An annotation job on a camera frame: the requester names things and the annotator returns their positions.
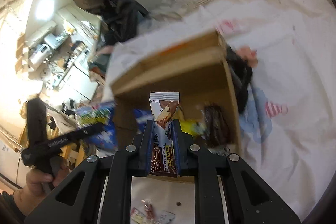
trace small candy wrapper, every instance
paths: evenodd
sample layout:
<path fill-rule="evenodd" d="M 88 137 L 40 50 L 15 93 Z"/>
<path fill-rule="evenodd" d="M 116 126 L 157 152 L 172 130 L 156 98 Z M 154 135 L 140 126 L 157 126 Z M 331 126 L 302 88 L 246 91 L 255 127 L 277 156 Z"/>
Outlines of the small candy wrapper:
<path fill-rule="evenodd" d="M 142 203 L 145 206 L 146 223 L 154 222 L 155 221 L 155 213 L 154 213 L 154 208 L 153 208 L 152 203 L 150 203 L 147 200 L 142 200 Z"/>
<path fill-rule="evenodd" d="M 145 220 L 145 215 L 140 212 L 137 208 L 133 207 L 131 210 L 131 219 L 136 223 L 142 224 Z"/>
<path fill-rule="evenodd" d="M 168 224 L 175 218 L 175 215 L 167 211 L 162 211 L 159 218 L 157 219 L 157 224 Z"/>
<path fill-rule="evenodd" d="M 149 102 L 155 122 L 150 174 L 176 177 L 171 118 L 179 105 L 179 92 L 151 93 Z"/>

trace yellow package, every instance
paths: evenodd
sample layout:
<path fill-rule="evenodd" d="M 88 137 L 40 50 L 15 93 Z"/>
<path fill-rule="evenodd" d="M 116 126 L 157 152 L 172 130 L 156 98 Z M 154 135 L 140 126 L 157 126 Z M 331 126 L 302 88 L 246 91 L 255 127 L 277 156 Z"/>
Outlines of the yellow package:
<path fill-rule="evenodd" d="M 188 133 L 192 135 L 193 137 L 203 135 L 206 129 L 206 126 L 204 123 L 196 122 L 196 121 L 181 121 L 180 120 L 180 125 L 181 125 L 182 132 Z"/>

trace human hand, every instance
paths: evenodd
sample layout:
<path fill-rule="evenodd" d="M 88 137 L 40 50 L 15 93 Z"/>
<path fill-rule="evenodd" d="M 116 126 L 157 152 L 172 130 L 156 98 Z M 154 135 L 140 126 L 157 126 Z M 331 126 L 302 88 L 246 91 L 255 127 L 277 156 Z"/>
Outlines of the human hand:
<path fill-rule="evenodd" d="M 52 182 L 56 187 L 68 174 L 69 168 L 66 166 L 65 159 L 62 161 L 55 179 L 52 175 L 38 169 L 31 170 L 26 176 L 26 186 L 13 194 L 16 206 L 27 216 L 46 197 L 42 183 Z"/>
<path fill-rule="evenodd" d="M 66 165 L 65 159 L 63 159 L 55 179 L 50 174 L 43 173 L 38 169 L 33 169 L 26 176 L 26 187 L 33 196 L 44 198 L 46 194 L 42 188 L 42 183 L 52 182 L 56 187 L 68 174 L 69 168 Z"/>
<path fill-rule="evenodd" d="M 257 51 L 252 51 L 250 47 L 243 46 L 239 48 L 236 53 L 244 60 L 251 68 L 255 68 L 258 65 Z"/>

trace snack package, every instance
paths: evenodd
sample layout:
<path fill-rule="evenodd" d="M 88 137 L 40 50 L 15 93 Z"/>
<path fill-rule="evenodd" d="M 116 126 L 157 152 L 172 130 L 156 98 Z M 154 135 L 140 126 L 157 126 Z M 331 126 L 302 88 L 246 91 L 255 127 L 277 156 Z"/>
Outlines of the snack package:
<path fill-rule="evenodd" d="M 131 219 L 138 224 L 142 224 L 145 220 L 145 215 L 140 212 L 137 208 L 133 207 L 131 210 Z"/>
<path fill-rule="evenodd" d="M 149 103 L 154 115 L 154 147 L 150 174 L 177 176 L 171 118 L 179 105 L 179 92 L 155 92 Z"/>
<path fill-rule="evenodd" d="M 180 121 L 181 130 L 193 137 L 202 136 L 206 131 L 206 126 L 202 122 L 197 121 Z"/>
<path fill-rule="evenodd" d="M 169 213 L 167 211 L 162 211 L 157 219 L 157 224 L 169 224 L 174 218 L 175 218 L 174 214 Z"/>
<path fill-rule="evenodd" d="M 223 117 L 220 106 L 210 105 L 204 107 L 204 121 L 206 125 L 204 137 L 208 147 L 216 147 L 230 143 L 230 129 Z"/>
<path fill-rule="evenodd" d="M 86 142 L 105 151 L 118 150 L 116 128 L 112 121 L 115 106 L 115 102 L 111 101 L 77 108 L 75 115 L 79 128 L 90 126 L 96 122 L 102 122 L 105 125 L 104 131 L 97 132 L 97 135 L 87 138 Z"/>
<path fill-rule="evenodd" d="M 136 123 L 138 125 L 138 133 L 144 133 L 147 120 L 153 120 L 153 114 L 150 110 L 133 109 Z"/>
<path fill-rule="evenodd" d="M 142 203 L 145 207 L 147 223 L 153 223 L 155 221 L 155 213 L 152 203 L 147 200 L 142 200 Z"/>

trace plastic bag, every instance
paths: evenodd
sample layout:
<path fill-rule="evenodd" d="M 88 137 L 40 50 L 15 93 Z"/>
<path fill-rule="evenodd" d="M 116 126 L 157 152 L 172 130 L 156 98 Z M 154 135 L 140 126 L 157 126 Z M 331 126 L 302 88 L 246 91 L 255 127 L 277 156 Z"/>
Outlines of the plastic bag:
<path fill-rule="evenodd" d="M 86 142 L 92 143 L 105 151 L 117 151 L 118 143 L 116 137 L 116 128 L 113 115 L 115 102 L 105 102 L 92 106 L 83 106 L 76 110 L 76 123 L 79 128 L 92 125 L 96 122 L 104 124 L 104 131 L 86 139 Z"/>
<path fill-rule="evenodd" d="M 204 108 L 206 131 L 204 134 L 208 147 L 227 145 L 230 142 L 230 130 L 224 120 L 221 107 L 210 105 Z"/>
<path fill-rule="evenodd" d="M 138 133 L 144 133 L 147 120 L 153 120 L 153 114 L 150 110 L 133 109 L 136 123 L 139 128 Z"/>

